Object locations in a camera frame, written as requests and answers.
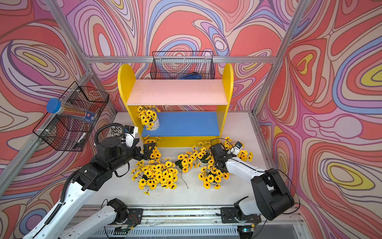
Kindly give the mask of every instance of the clear plastic container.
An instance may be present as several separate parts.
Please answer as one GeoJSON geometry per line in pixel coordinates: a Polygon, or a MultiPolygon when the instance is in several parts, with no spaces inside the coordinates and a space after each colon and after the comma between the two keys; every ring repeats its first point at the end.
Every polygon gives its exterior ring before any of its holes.
{"type": "Polygon", "coordinates": [[[47,104],[47,111],[53,114],[71,117],[92,124],[96,118],[94,112],[75,106],[70,103],[63,103],[59,99],[51,99],[47,104]]]}

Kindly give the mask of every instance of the metal vent grille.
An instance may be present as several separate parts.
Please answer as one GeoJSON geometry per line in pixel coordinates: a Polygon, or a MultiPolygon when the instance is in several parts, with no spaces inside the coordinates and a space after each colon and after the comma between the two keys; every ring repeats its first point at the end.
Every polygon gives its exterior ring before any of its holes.
{"type": "MultiPolygon", "coordinates": [[[[174,226],[136,227],[130,232],[114,232],[106,229],[109,237],[151,237],[151,236],[238,236],[237,226],[174,226]]],[[[96,231],[91,238],[104,237],[105,230],[96,231]]]]}

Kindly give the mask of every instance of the blue shelf board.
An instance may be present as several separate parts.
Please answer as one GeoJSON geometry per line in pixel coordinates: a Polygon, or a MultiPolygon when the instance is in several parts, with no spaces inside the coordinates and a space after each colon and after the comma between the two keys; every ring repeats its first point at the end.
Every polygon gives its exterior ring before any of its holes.
{"type": "Polygon", "coordinates": [[[219,136],[216,112],[160,112],[159,128],[143,129],[142,137],[219,136]]]}

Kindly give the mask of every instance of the wire basket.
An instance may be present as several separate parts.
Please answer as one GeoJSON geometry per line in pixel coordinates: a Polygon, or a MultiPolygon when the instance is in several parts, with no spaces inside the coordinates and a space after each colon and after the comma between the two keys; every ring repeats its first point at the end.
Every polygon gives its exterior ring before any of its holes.
{"type": "Polygon", "coordinates": [[[82,151],[105,106],[109,102],[109,94],[94,87],[77,85],[67,102],[94,112],[94,123],[89,124],[70,117],[55,115],[53,120],[44,129],[37,129],[37,131],[41,131],[38,135],[36,128],[47,116],[48,113],[46,113],[33,129],[33,133],[57,151],[82,151]]]}
{"type": "Polygon", "coordinates": [[[151,79],[215,79],[212,51],[152,52],[151,79]]]}

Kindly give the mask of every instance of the white table surface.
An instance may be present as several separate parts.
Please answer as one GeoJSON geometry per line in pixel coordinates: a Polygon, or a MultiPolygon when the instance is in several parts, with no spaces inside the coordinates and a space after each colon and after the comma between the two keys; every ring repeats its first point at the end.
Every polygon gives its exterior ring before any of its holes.
{"type": "MultiPolygon", "coordinates": [[[[127,112],[119,112],[114,122],[123,125],[133,125],[127,112]]],[[[253,132],[251,121],[246,112],[229,112],[223,130],[223,138],[230,136],[231,139],[240,141],[245,144],[248,152],[253,152],[254,159],[249,164],[261,169],[266,169],[266,163],[260,151],[259,143],[253,132]]],[[[171,158],[172,162],[176,161],[176,156],[185,151],[191,151],[191,148],[159,148],[162,159],[171,158]]],[[[150,192],[150,196],[143,194],[138,188],[138,182],[131,180],[131,170],[137,163],[135,159],[130,161],[129,173],[121,178],[113,176],[102,188],[95,193],[87,202],[87,205],[101,205],[104,199],[111,200],[118,198],[127,205],[232,205],[237,200],[249,196],[253,197],[251,182],[245,182],[236,175],[231,174],[228,180],[222,179],[221,189],[206,190],[203,182],[197,178],[200,168],[192,169],[189,173],[182,177],[186,184],[182,181],[180,174],[176,182],[178,187],[175,190],[157,187],[150,192]]],[[[117,170],[121,175],[126,172],[127,166],[117,170]]]]}

